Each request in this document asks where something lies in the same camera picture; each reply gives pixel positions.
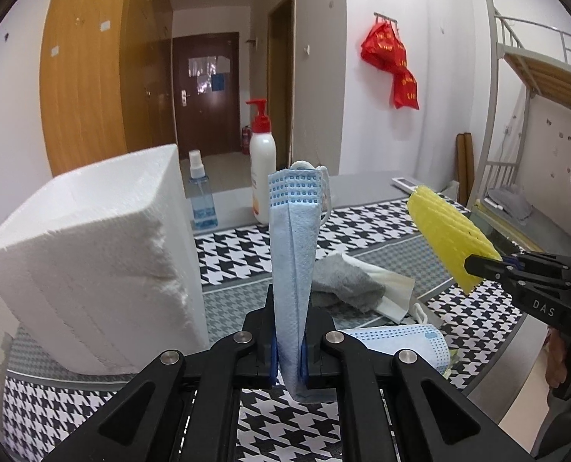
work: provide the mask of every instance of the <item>red bag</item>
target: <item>red bag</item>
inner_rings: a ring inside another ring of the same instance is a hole
[[[407,68],[407,52],[394,33],[392,22],[376,22],[361,48],[361,58],[378,69],[398,73]]]
[[[408,70],[394,75],[394,107],[411,107],[420,109],[418,105],[418,84]]]

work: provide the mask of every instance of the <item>yellow foam sleeve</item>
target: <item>yellow foam sleeve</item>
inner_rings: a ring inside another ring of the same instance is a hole
[[[466,294],[482,281],[465,270],[467,257],[475,254],[502,260],[471,220],[428,187],[416,188],[407,201],[407,209],[416,227]]]

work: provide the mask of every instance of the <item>wooden cabinet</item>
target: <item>wooden cabinet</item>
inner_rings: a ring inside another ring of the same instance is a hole
[[[56,176],[175,142],[169,0],[51,0],[40,60]]]

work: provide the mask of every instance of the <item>metal bolt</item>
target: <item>metal bolt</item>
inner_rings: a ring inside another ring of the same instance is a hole
[[[251,339],[253,338],[254,336],[246,331],[236,332],[234,334],[234,342],[237,344],[247,344],[248,342],[251,342]]]
[[[332,332],[328,332],[326,334],[326,340],[331,344],[341,344],[343,341],[345,341],[345,336],[343,336],[341,332],[333,330]]]
[[[418,355],[409,349],[404,349],[399,353],[399,361],[407,364],[407,365],[411,365],[412,363],[415,363],[418,360]]]
[[[159,357],[159,360],[165,365],[174,365],[179,360],[179,358],[180,356],[177,351],[166,351],[162,353],[162,355]]]

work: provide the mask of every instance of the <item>styrofoam box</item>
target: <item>styrofoam box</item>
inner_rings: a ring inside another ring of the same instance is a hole
[[[186,210],[174,144],[58,176],[0,226],[0,295],[76,373],[133,373],[166,349],[207,349]]]

